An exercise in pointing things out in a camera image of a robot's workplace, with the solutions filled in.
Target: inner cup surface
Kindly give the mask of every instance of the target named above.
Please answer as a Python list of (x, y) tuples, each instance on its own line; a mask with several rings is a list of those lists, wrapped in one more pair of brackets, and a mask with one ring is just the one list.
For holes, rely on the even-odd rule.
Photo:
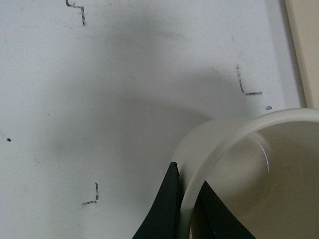
[(319, 124), (287, 122), (234, 145), (207, 182), (256, 238), (319, 235)]

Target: white mug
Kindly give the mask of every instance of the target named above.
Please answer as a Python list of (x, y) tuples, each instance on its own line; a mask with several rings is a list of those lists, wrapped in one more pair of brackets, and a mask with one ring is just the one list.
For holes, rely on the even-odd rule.
[(179, 239), (206, 180), (258, 239), (319, 235), (319, 111), (291, 109), (253, 120), (218, 119), (177, 147), (182, 183)]

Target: pencil mark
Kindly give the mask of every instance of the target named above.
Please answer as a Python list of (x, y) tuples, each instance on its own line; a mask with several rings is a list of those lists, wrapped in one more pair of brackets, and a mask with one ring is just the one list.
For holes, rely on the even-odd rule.
[(87, 204), (91, 204), (91, 203), (97, 203), (98, 200), (99, 200), (99, 186), (98, 186), (98, 183), (95, 183), (95, 192), (96, 192), (96, 199), (95, 199), (95, 201), (89, 201), (89, 202), (81, 203), (81, 204), (82, 204), (82, 205), (87, 205)]
[(76, 6), (75, 3), (70, 4), (69, 0), (65, 0), (65, 3), (67, 6), (73, 7), (73, 8), (80, 8), (82, 13), (82, 25), (85, 26), (85, 15), (84, 15), (84, 7), (83, 6)]
[(81, 203), (81, 204), (82, 204), (82, 205), (87, 205), (87, 204), (91, 204), (91, 203), (97, 203), (97, 201), (89, 201), (89, 202)]
[(237, 68), (237, 78), (238, 78), (238, 80), (239, 80), (240, 89), (241, 89), (241, 92), (244, 93), (243, 83), (242, 83), (242, 81), (241, 81), (240, 71), (239, 71), (239, 66), (238, 66), (238, 64), (237, 64), (236, 68)]
[(95, 191), (96, 191), (96, 200), (99, 200), (99, 187), (98, 187), (98, 183), (95, 183)]
[(262, 92), (250, 92), (250, 93), (246, 93), (246, 96), (259, 96), (262, 95)]

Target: white surface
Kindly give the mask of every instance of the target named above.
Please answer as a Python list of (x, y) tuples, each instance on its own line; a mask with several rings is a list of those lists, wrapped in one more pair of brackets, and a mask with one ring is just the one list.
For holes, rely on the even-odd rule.
[(76, 4), (0, 2), (1, 238), (131, 238), (188, 131), (304, 105), (277, 1)]
[[(315, 238), (318, 134), (314, 109), (273, 112), (246, 124), (211, 120), (192, 130), (173, 155), (184, 186), (178, 238), (189, 238), (191, 213), (205, 180), (254, 237)], [(236, 165), (239, 160), (247, 165)], [(216, 178), (209, 177), (215, 165)], [(222, 169), (232, 175), (219, 175)]]

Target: beige edge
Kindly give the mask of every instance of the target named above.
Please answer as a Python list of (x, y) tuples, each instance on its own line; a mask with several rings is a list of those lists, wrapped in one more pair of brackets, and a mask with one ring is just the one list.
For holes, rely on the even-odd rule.
[(286, 0), (307, 106), (319, 109), (319, 0)]

